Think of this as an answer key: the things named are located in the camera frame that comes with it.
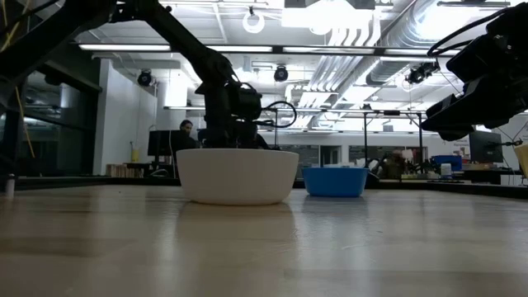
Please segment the blue plastic bowl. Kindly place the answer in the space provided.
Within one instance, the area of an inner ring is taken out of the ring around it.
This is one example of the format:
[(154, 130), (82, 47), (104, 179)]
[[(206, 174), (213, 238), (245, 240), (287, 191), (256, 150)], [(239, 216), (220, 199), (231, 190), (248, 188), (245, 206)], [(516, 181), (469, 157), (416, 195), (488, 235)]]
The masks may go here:
[(311, 196), (359, 197), (369, 171), (362, 167), (307, 167), (304, 185)]

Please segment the stack of books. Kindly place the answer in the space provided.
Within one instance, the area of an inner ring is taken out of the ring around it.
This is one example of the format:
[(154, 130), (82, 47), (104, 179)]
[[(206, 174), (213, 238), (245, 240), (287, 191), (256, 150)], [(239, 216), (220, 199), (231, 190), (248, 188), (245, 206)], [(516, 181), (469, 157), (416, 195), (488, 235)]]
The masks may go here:
[(143, 178), (144, 168), (136, 163), (107, 164), (106, 175), (116, 178)]

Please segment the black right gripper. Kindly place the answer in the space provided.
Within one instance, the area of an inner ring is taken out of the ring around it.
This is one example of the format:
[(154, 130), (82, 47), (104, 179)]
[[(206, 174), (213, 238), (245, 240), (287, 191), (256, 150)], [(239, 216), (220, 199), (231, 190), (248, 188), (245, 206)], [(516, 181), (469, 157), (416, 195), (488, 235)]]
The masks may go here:
[(462, 139), (473, 125), (495, 128), (528, 108), (528, 63), (507, 58), (498, 70), (465, 83), (464, 95), (451, 94), (429, 107), (423, 130), (445, 141)]

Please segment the yellow plastic bowl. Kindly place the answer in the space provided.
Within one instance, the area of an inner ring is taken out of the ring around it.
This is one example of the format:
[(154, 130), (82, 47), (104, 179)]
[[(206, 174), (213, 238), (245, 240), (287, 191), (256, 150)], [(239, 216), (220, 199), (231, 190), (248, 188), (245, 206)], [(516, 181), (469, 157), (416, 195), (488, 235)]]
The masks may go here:
[(514, 152), (523, 176), (528, 179), (528, 143), (515, 146)]

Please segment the person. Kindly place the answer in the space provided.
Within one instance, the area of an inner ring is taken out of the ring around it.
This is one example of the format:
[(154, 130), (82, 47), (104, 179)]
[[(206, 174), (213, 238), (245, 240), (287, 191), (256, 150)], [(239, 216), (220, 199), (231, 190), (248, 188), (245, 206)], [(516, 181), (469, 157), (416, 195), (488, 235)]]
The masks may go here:
[(190, 120), (183, 120), (179, 126), (181, 147), (185, 149), (196, 149), (197, 141), (191, 137), (193, 123)]

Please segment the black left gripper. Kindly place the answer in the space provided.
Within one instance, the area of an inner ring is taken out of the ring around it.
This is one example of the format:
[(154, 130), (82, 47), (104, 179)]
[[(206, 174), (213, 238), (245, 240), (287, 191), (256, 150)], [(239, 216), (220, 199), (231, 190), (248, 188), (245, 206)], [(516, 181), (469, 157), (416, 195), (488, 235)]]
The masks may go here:
[(196, 94), (205, 99), (205, 147), (208, 149), (227, 149), (232, 145), (231, 137), (235, 136), (235, 125), (247, 121), (234, 115), (232, 105), (235, 91), (245, 82), (225, 82), (218, 85), (203, 82)]

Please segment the dark computer monitor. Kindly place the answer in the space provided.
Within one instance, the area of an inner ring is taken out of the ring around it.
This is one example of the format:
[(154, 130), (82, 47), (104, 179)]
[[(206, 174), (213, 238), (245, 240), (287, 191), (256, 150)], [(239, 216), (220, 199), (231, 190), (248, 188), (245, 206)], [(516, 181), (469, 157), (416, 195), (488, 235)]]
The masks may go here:
[(478, 163), (501, 163), (502, 136), (492, 132), (474, 131), (469, 135), (470, 158)]
[(160, 157), (174, 154), (185, 143), (180, 130), (152, 130), (148, 135), (148, 156)]

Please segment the black background workstation frame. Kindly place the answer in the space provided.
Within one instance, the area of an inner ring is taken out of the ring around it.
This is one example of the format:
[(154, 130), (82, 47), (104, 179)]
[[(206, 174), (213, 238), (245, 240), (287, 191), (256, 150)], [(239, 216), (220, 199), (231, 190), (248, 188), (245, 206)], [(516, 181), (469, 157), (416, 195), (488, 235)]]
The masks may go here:
[[(425, 113), (418, 111), (379, 111), (379, 110), (351, 110), (356, 113), (356, 123), (352, 130), (327, 129), (321, 127), (299, 128), (299, 129), (271, 129), (262, 130), (264, 135), (268, 135), (277, 144), (307, 144), (312, 141), (316, 145), (340, 146), (342, 149), (342, 162), (350, 163), (347, 146), (362, 146), (364, 149), (363, 158), (371, 159), (373, 154), (368, 153), (371, 146), (418, 146), (418, 153), (415, 160), (422, 164), (426, 157), (423, 143), (423, 129), (420, 124), (424, 120)], [(417, 131), (378, 131), (375, 130), (377, 120), (405, 120), (417, 128)]]

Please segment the large white bowl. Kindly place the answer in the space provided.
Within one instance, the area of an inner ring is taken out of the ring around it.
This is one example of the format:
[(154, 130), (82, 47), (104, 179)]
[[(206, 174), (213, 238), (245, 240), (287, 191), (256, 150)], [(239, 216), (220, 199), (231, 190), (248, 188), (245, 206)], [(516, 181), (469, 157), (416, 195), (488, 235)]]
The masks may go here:
[(209, 205), (273, 205), (294, 185), (299, 155), (248, 148), (196, 148), (177, 152), (185, 197)]

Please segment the long ceiling light bar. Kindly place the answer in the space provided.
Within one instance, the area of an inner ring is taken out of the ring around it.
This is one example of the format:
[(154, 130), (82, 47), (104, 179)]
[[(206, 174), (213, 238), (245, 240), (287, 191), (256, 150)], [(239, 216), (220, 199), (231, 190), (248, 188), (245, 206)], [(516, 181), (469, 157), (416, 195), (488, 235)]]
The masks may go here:
[[(176, 53), (179, 49), (164, 44), (78, 44), (91, 52)], [(300, 46), (300, 45), (207, 45), (222, 54), (297, 54), (379, 57), (426, 57), (428, 49), (366, 46)]]

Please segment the black table frame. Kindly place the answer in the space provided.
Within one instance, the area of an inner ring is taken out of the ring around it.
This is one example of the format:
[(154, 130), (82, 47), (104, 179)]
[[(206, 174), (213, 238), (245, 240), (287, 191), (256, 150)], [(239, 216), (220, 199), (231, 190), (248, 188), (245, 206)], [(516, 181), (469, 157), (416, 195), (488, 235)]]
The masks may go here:
[[(13, 180), (17, 191), (67, 188), (80, 186), (180, 186), (173, 179), (140, 179), (120, 177), (10, 177), (0, 176), (0, 193), (7, 188), (7, 182)], [(366, 190), (383, 191), (441, 191), (476, 196), (496, 196), (518, 200), (528, 200), (528, 186), (500, 186), (447, 182), (399, 182), (380, 181), (367, 184)]]

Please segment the blue storage box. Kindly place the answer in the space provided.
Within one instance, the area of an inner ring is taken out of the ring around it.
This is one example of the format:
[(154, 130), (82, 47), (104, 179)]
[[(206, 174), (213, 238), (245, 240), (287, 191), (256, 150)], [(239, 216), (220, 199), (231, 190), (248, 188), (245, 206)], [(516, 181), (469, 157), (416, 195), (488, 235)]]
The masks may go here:
[(459, 172), (462, 170), (462, 157), (458, 155), (436, 155), (432, 161), (436, 164), (450, 164), (451, 170)]

